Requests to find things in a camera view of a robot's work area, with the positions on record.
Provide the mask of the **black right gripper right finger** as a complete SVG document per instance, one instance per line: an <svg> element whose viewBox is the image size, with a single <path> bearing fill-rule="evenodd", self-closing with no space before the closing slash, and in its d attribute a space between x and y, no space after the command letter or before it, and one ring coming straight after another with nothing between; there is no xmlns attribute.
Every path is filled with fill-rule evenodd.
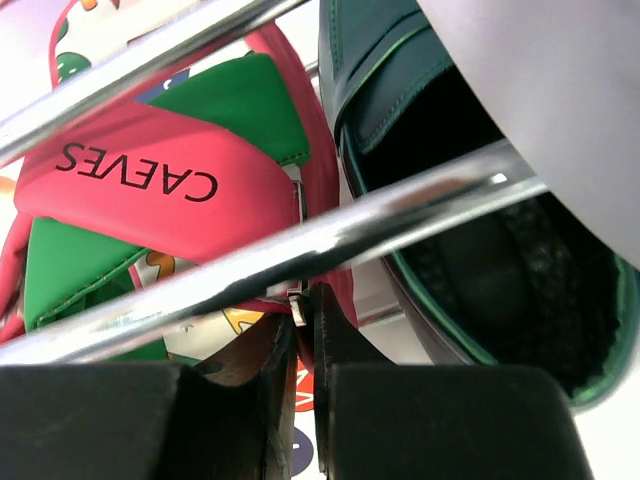
<svg viewBox="0 0 640 480"><path fill-rule="evenodd" d="M589 479L555 381L527 367L397 365L309 293L316 441L330 479Z"/></svg>

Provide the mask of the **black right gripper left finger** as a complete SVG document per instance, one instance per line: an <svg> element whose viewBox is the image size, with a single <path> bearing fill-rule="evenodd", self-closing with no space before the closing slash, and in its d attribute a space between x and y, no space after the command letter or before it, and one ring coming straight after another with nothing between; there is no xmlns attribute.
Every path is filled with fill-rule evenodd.
<svg viewBox="0 0 640 480"><path fill-rule="evenodd" d="M269 314L198 366L1 370L5 479L287 479L295 327Z"/></svg>

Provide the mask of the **pink patterned sandal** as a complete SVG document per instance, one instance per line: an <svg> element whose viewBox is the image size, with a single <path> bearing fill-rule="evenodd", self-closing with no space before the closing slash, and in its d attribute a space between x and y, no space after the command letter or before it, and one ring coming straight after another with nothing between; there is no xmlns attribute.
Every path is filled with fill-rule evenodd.
<svg viewBox="0 0 640 480"><path fill-rule="evenodd" d="M28 152L1 181L1 339L138 293L337 207L320 102L269 22ZM309 293L355 317L344 269L199 316L104 362L195 367L269 314L295 327L291 475L318 479Z"/></svg>

